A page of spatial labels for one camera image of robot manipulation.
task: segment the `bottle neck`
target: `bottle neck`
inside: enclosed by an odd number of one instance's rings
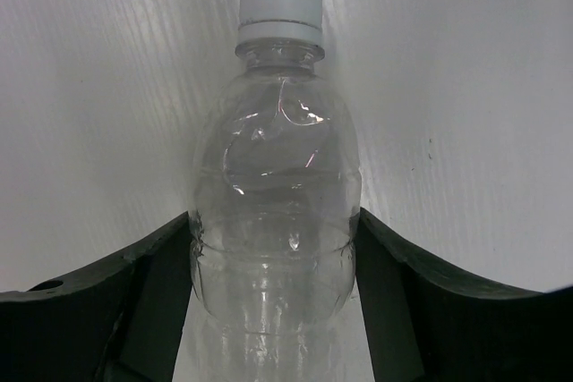
[[[314,71],[314,64],[324,58],[321,47],[298,40],[266,38],[244,42],[235,53],[245,60],[247,70],[260,67],[303,68]]]

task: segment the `plastic water bottle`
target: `plastic water bottle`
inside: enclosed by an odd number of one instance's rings
[[[355,279],[361,175],[346,105],[314,74],[322,0],[241,0],[246,63],[214,103],[194,158],[194,290],[225,327],[300,332]]]

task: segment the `white bottle cap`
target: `white bottle cap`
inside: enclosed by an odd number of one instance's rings
[[[322,47],[322,0],[241,0],[237,45],[289,38]]]

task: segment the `textured white surface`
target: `textured white surface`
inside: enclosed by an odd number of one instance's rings
[[[573,280],[573,2],[324,0],[363,204],[534,289]],[[195,133],[238,68],[238,0],[0,0],[0,290],[185,209]]]

